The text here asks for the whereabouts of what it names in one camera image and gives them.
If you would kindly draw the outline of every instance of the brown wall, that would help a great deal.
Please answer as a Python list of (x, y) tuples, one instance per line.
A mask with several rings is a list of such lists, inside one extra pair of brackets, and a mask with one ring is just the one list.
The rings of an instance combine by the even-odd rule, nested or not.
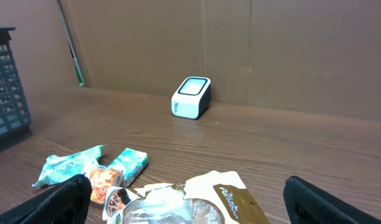
[(14, 26), (11, 48), (27, 97), (78, 86), (55, 1), (0, 0), (0, 26)]
[(62, 0), (88, 86), (381, 120), (381, 0)]

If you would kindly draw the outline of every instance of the gray basket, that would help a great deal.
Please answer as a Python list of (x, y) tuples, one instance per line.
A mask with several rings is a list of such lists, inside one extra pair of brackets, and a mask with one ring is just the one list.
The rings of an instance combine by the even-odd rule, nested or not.
[(14, 27), (0, 28), (0, 139), (22, 131), (30, 124), (30, 113), (23, 87), (9, 46), (8, 31)]

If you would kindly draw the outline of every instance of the wooden table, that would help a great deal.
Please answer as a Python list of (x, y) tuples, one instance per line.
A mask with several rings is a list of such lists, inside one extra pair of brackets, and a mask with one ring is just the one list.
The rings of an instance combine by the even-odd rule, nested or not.
[[(28, 99), (32, 136), (0, 153), (0, 213), (42, 191), (31, 184), (47, 156), (107, 144), (102, 165), (126, 147), (148, 153), (133, 187), (235, 170), (272, 223), (289, 223), (283, 186), (298, 175), (381, 219), (381, 123), (221, 103), (190, 120), (170, 100), (87, 88)], [(101, 210), (87, 223), (104, 223)]]

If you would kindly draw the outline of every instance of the blue wrapper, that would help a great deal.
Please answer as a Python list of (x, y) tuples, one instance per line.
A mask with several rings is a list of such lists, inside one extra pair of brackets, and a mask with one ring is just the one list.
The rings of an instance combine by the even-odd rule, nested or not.
[(124, 186), (128, 187), (148, 163), (148, 155), (145, 152), (126, 148), (108, 167), (122, 172)]
[(39, 180), (32, 186), (59, 184), (81, 174), (85, 164), (98, 165), (98, 159), (104, 147), (105, 145), (95, 146), (70, 156), (49, 156), (42, 168)]

